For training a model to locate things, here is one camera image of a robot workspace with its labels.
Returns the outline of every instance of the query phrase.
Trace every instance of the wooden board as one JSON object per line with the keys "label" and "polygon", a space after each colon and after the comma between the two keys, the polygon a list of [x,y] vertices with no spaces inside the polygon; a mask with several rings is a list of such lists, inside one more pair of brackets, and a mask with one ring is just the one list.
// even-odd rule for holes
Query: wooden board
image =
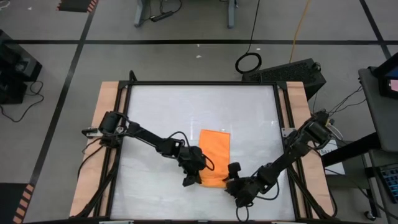
{"label": "wooden board", "polygon": [[[303,83],[287,82],[287,91],[289,93],[290,107],[292,108],[294,125],[295,127],[300,127],[307,119],[311,117]],[[310,151],[302,158],[302,164],[305,181],[307,183],[307,189],[313,195],[315,200],[317,200],[319,205],[324,209],[324,211],[327,214],[332,215],[333,206],[330,200],[322,159],[316,152]]]}
{"label": "wooden board", "polygon": [[[294,117],[295,127],[300,127],[304,121],[309,119],[310,110],[308,108],[307,97],[305,96],[303,83],[301,82],[288,82],[288,92],[290,105]],[[93,117],[92,126],[98,127],[106,111],[113,110],[114,102],[116,99],[116,93],[118,88],[118,82],[103,82],[101,90],[99,92],[98,101]],[[283,93],[280,92],[280,100],[282,105],[282,113],[284,115],[284,123],[288,124],[287,115],[285,110],[285,104],[283,101]],[[86,150],[86,155],[90,155],[95,151],[99,145],[97,142],[90,146]],[[84,206],[90,201],[99,186],[101,169],[103,165],[105,155],[105,149],[94,155],[87,163],[83,166],[80,172],[80,178],[78,180],[75,196],[73,198],[70,215],[76,215],[79,213]],[[308,190],[311,192],[315,200],[323,207],[327,214],[333,213],[333,207],[330,200],[328,186],[326,184],[326,177],[323,171],[322,161],[316,152],[310,152],[302,158],[303,169],[306,178]],[[298,205],[300,210],[300,216],[305,217],[305,208],[303,203],[303,196],[298,188]],[[105,214],[106,202],[108,201],[109,190],[104,193],[103,203],[101,206],[100,215]]]}

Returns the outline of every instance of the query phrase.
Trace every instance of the orange towel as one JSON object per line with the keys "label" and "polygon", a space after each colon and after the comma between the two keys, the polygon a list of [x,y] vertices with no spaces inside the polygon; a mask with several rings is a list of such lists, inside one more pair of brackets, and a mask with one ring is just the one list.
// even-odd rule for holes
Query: orange towel
{"label": "orange towel", "polygon": [[205,168],[200,171],[201,184],[205,187],[225,188],[225,179],[228,176],[229,164],[229,133],[202,130],[200,132],[199,147],[215,165],[214,171]]}

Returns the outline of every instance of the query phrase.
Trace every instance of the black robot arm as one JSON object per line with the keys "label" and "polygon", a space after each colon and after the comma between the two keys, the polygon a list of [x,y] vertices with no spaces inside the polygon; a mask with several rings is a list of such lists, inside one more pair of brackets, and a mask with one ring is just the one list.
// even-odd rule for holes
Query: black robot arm
{"label": "black robot arm", "polygon": [[[118,132],[121,118],[127,121],[128,127]],[[182,183],[184,187],[192,185],[195,182],[201,184],[199,170],[203,170],[206,167],[207,157],[202,153],[199,147],[189,146],[188,142],[171,138],[172,136],[161,138],[141,127],[138,123],[128,120],[126,115],[114,111],[105,113],[98,130],[103,133],[106,138],[113,138],[117,141],[117,139],[128,136],[154,147],[162,156],[178,161],[178,166],[182,167],[184,173],[187,175]]]}
{"label": "black robot arm", "polygon": [[286,151],[273,163],[260,166],[250,177],[239,178],[239,163],[228,166],[229,179],[226,192],[235,198],[237,207],[250,206],[258,193],[267,193],[277,182],[279,174],[295,161],[308,154],[312,149],[321,149],[331,139],[331,132],[326,127],[327,117],[322,112],[313,115],[300,129],[291,132],[285,139]]}

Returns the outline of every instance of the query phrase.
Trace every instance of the white table surface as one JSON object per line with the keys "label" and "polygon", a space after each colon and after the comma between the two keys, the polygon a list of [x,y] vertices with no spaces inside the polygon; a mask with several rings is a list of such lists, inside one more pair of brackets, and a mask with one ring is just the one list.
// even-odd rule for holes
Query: white table surface
{"label": "white table surface", "polygon": [[[231,133],[230,162],[240,162],[241,177],[283,152],[271,86],[134,86],[128,116],[163,138],[183,131],[192,146],[202,129]],[[184,177],[177,161],[137,139],[124,138],[111,218],[236,220],[234,198],[224,189],[183,187]],[[254,200],[251,220],[294,220],[285,172],[279,185],[276,200]],[[276,187],[261,196],[275,193]],[[245,219],[244,208],[239,216]]]}

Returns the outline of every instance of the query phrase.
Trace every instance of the concrete floor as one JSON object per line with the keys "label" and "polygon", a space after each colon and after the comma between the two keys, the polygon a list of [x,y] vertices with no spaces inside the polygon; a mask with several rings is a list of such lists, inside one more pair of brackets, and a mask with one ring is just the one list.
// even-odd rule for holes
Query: concrete floor
{"label": "concrete floor", "polygon": [[[0,29],[14,40],[70,40],[63,44],[41,41],[23,45],[44,66],[39,80],[44,82],[45,100],[33,107],[20,123],[0,116],[3,155],[0,157],[0,182],[28,183],[48,135],[65,79],[72,78],[25,222],[68,217],[76,172],[82,160],[80,151],[86,144],[80,131],[91,124],[101,82],[126,79],[130,70],[135,71],[139,80],[237,81],[241,76],[235,71],[234,63],[248,47],[247,44],[197,45],[194,42],[83,45],[79,42],[81,37],[86,40],[248,40],[257,2],[238,2],[234,29],[226,27],[227,4],[216,0],[183,0],[178,13],[157,23],[146,22],[141,28],[134,27],[137,7],[134,0],[100,0],[91,23],[86,23],[89,14],[56,11],[58,2],[53,0],[12,0],[8,8],[0,11]],[[291,45],[278,40],[293,39],[305,2],[261,1],[254,39],[270,41],[252,45],[251,49],[261,54],[262,68],[288,62]],[[168,0],[165,7],[177,7],[177,3]],[[382,38],[398,40],[394,16],[398,2],[367,0],[366,4]],[[159,2],[152,1],[152,13],[158,14],[158,10]],[[87,34],[83,32],[86,24],[90,26]],[[378,40],[373,28],[359,0],[312,1],[298,40],[313,41],[307,45],[299,42],[294,60],[312,58],[322,65],[327,83],[318,93],[316,110],[330,110],[355,91],[359,87],[358,69],[385,61],[382,47],[372,42]],[[382,44],[387,45],[391,54],[398,52],[398,46],[389,43],[393,42]],[[249,68],[254,62],[243,63]],[[362,99],[363,93],[357,93],[347,103]],[[26,99],[21,105],[5,106],[5,109],[18,117],[33,101]],[[374,132],[366,103],[349,107],[334,118],[345,139],[356,140]],[[361,194],[347,189],[332,189],[332,192],[338,203],[338,218],[366,221],[362,212],[369,210],[369,203]]]}

